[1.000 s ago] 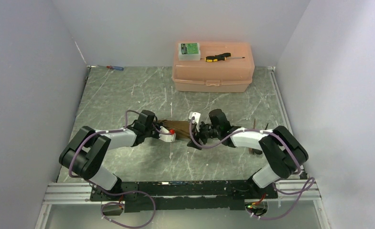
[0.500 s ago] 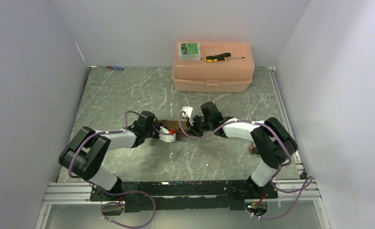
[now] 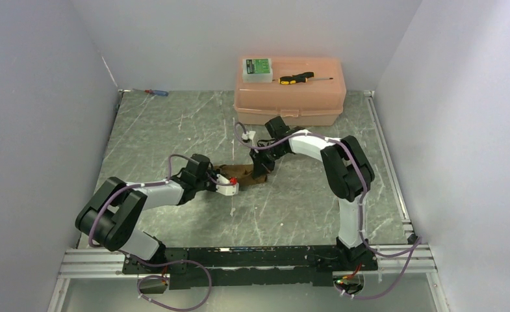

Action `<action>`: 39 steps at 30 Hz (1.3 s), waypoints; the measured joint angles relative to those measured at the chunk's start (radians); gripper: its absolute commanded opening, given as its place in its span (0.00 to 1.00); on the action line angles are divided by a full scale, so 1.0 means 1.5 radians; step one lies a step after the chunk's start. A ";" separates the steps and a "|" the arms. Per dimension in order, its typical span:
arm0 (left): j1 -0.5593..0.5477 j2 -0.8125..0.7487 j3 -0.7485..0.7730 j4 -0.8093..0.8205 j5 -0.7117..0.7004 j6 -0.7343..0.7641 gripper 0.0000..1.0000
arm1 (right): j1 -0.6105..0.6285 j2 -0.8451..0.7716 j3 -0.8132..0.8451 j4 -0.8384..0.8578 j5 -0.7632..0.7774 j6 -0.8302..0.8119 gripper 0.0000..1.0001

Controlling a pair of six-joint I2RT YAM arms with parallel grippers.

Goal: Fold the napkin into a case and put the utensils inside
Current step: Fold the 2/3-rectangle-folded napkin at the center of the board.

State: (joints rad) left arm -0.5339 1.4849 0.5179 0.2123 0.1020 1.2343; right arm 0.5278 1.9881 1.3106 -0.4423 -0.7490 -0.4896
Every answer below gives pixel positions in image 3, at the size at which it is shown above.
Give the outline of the brown cloth napkin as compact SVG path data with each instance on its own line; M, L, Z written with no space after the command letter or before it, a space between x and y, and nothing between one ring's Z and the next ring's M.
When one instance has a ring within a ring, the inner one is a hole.
M253 176L252 164L222 164L215 167L216 171L228 180L235 180L240 187L249 187L267 182L267 175Z

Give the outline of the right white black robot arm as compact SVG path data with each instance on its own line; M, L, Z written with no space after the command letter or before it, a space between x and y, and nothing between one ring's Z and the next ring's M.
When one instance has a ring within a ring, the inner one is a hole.
M271 173L276 160L287 154L320 161L340 209L337 261L346 270L354 269L370 253L364 237L363 201L375 179L359 141L354 136L331 138L302 127L291 128L281 117L266 122L265 128L271 138L250 147L252 176Z

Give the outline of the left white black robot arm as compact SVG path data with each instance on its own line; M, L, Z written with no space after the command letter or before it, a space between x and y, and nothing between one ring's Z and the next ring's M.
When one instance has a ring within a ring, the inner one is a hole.
M166 245L137 228L143 211L184 205L201 191L216 191L219 171L204 155L193 154L177 174L148 183L128 183L110 177L98 188L75 219L75 227L93 248L121 251L140 259L150 273L167 261Z

